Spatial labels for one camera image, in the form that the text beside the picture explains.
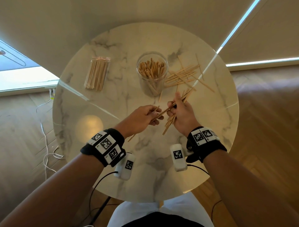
wooden floor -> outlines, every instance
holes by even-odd
[[[230,154],[266,182],[278,196],[299,212],[299,66],[247,70],[232,73],[239,96],[239,127]],[[0,220],[45,179],[43,157],[45,139],[49,150],[56,146],[49,93],[0,97]],[[58,170],[65,161],[50,157]],[[193,190],[211,214],[220,200],[211,179]],[[95,192],[92,207],[106,196]],[[88,196],[73,220],[77,226],[85,218]],[[109,203],[119,204],[112,199]],[[95,226],[107,226],[116,205],[107,206]],[[236,226],[224,204],[215,206],[213,221],[218,226]]]

forearm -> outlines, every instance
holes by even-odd
[[[104,166],[94,156],[79,154],[1,223],[5,226],[69,226]]]
[[[298,226],[298,214],[228,153],[217,150],[203,161],[238,226]]]

person's leg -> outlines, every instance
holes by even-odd
[[[159,203],[123,202],[113,212],[107,227],[121,227],[131,221],[159,211]]]
[[[165,214],[175,214],[188,220],[197,222],[204,227],[214,227],[208,213],[198,202],[192,192],[188,192],[173,199],[165,200],[159,210]]]

glass jar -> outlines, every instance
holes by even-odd
[[[148,61],[153,61],[153,62],[159,62],[164,64],[164,68],[160,68],[160,72],[158,76],[152,76],[146,73],[142,73],[140,71],[141,68],[141,63],[148,62]],[[167,59],[160,54],[159,52],[147,52],[142,54],[137,61],[136,65],[136,71],[139,76],[139,82],[142,91],[150,97],[156,97],[159,96],[160,93],[162,92],[164,88],[164,80],[166,78],[166,75],[168,73],[168,62]]]

round table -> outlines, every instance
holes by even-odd
[[[63,71],[55,93],[53,123],[67,161],[79,154],[81,147],[98,131],[113,127],[137,107],[153,104],[162,110],[167,108],[176,86],[164,89],[158,102],[159,97],[146,96],[139,85],[136,62],[141,54],[149,51],[163,54],[173,71],[181,68],[178,55],[183,65],[188,66],[197,64],[197,54],[204,82],[215,93],[197,83],[197,91],[188,101],[198,121],[212,128],[230,150],[238,126],[239,104],[234,81],[224,62],[192,33],[171,25],[143,22],[119,26],[98,35],[73,56]],[[111,57],[101,92],[84,88],[93,56]],[[185,89],[186,85],[179,86],[181,92]],[[125,201],[154,202],[182,195],[205,182],[209,176],[197,168],[174,170],[169,147],[181,143],[186,149],[187,139],[173,125],[162,136],[166,121],[167,117],[160,125],[148,126],[130,142],[125,142],[123,148],[136,156],[128,181],[110,175],[96,189]],[[204,168],[199,161],[193,164]],[[107,166],[99,179],[113,171],[114,168]]]

